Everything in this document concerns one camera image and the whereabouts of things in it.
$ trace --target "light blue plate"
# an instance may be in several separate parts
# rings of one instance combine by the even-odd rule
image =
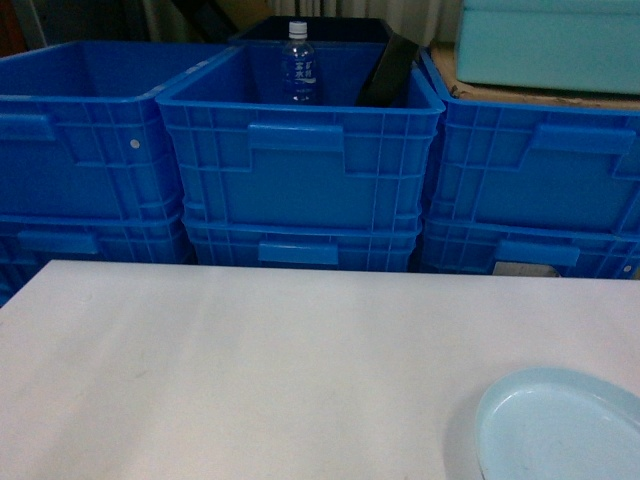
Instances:
[[[522,370],[482,397],[486,480],[639,480],[640,398],[582,373]]]

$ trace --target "crate cutout handle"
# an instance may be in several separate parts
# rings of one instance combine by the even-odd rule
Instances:
[[[249,124],[249,146],[253,149],[308,152],[344,151],[342,125]]]
[[[97,255],[100,247],[90,233],[39,232],[25,230],[18,233],[23,250],[47,253],[77,253]]]
[[[258,259],[261,262],[337,266],[338,246],[261,241]]]
[[[626,155],[636,140],[636,132],[628,128],[563,127],[539,124],[531,148],[582,153]]]
[[[53,142],[55,139],[48,115],[0,114],[0,140]]]
[[[580,249],[567,245],[502,240],[496,248],[494,257],[504,262],[575,267],[580,257]]]

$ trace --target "plastic bottle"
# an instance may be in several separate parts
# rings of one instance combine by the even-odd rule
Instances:
[[[307,22],[289,22],[289,39],[282,50],[284,103],[317,105],[316,58],[307,43]]]

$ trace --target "plastic crate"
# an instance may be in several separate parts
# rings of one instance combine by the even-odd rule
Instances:
[[[49,260],[194,263],[180,216],[166,221],[0,216],[0,305]]]
[[[289,41],[289,22],[307,22],[308,41],[323,43],[386,44],[392,31],[384,20],[377,18],[335,17],[269,17],[253,27],[237,33],[229,43],[242,45],[253,42]]]
[[[443,105],[418,68],[392,108],[353,107],[383,46],[316,50],[324,104],[279,104],[279,46],[230,48],[158,96],[189,218],[411,229]]]
[[[563,277],[633,278],[640,237],[427,219],[422,272],[491,274],[497,262],[548,265]]]
[[[638,95],[637,45],[638,0],[465,0],[458,79]]]
[[[76,42],[0,61],[0,214],[167,219],[182,185],[155,96],[223,46]]]
[[[447,106],[425,181],[430,216],[640,233],[640,111],[455,99],[422,57]]]
[[[419,228],[396,234],[189,222],[201,265],[406,272]]]

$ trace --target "blue plastic crate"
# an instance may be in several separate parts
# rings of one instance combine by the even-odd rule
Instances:
[[[76,42],[0,61],[0,214],[167,219],[182,186],[155,96],[218,45]]]
[[[455,99],[425,53],[423,62],[447,106],[425,182],[429,215],[640,233],[640,110]]]
[[[281,47],[230,48],[158,96],[189,218],[397,232],[420,214],[443,105],[416,67],[392,108],[353,107],[383,46],[316,50],[322,106],[280,104]]]
[[[47,262],[194,263],[180,215],[115,221],[0,216],[0,305]]]
[[[273,16],[237,33],[229,39],[229,43],[243,45],[255,42],[287,42],[289,22],[292,20],[307,22],[308,41],[316,46],[324,43],[385,45],[393,33],[389,25],[378,18]]]
[[[185,226],[201,265],[406,272],[420,231],[264,227],[190,222]]]
[[[549,265],[563,277],[633,278],[640,236],[427,219],[422,272],[491,274],[497,262]]]

